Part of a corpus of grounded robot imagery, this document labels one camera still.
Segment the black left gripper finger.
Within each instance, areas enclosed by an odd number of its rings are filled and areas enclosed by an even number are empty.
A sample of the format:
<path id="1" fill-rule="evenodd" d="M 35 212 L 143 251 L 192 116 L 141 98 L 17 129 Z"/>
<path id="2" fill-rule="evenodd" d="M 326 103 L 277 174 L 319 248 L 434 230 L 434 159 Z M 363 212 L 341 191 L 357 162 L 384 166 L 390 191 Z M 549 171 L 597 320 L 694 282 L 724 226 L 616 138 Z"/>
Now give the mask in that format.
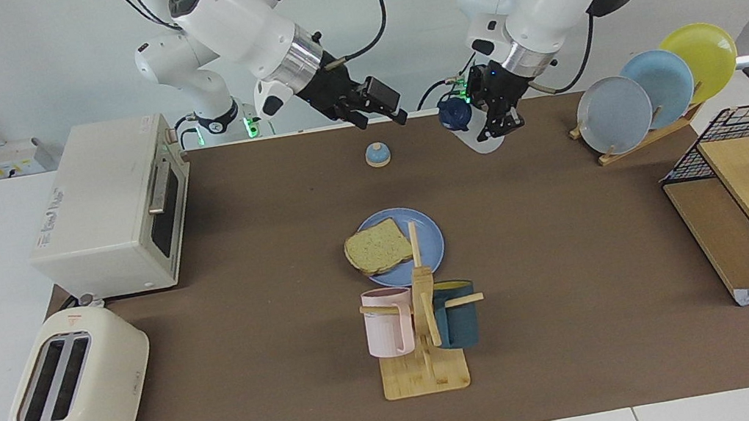
<path id="1" fill-rule="evenodd" d="M 482 119 L 484 120 L 482 127 L 482 139 L 493 140 L 499 137 L 503 137 L 501 132 L 501 125 L 499 124 L 497 114 L 493 111 L 493 108 L 489 105 L 481 106 L 478 108 L 482 111 Z"/>
<path id="2" fill-rule="evenodd" d="M 522 115 L 517 112 L 515 104 L 508 105 L 506 109 L 502 109 L 500 111 L 500 119 L 502 125 L 502 134 L 509 134 L 511 132 L 518 131 L 518 129 L 525 124 L 525 120 Z"/>

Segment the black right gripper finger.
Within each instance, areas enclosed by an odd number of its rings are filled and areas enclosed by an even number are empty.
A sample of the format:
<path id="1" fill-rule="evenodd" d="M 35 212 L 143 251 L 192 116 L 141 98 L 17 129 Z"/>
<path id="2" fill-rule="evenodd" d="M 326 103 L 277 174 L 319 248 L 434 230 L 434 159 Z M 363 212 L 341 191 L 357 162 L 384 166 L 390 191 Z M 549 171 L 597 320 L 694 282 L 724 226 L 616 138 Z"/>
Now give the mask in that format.
<path id="1" fill-rule="evenodd" d="M 363 112 L 356 111 L 349 106 L 338 107 L 338 112 L 340 120 L 345 121 L 345 123 L 351 123 L 351 125 L 359 130 L 364 130 L 369 125 L 368 123 L 370 119 L 368 119 Z"/>
<path id="2" fill-rule="evenodd" d="M 400 108 L 400 94 L 374 76 L 367 77 L 362 83 L 365 110 L 384 115 L 392 122 L 403 126 L 407 123 L 408 113 Z"/>

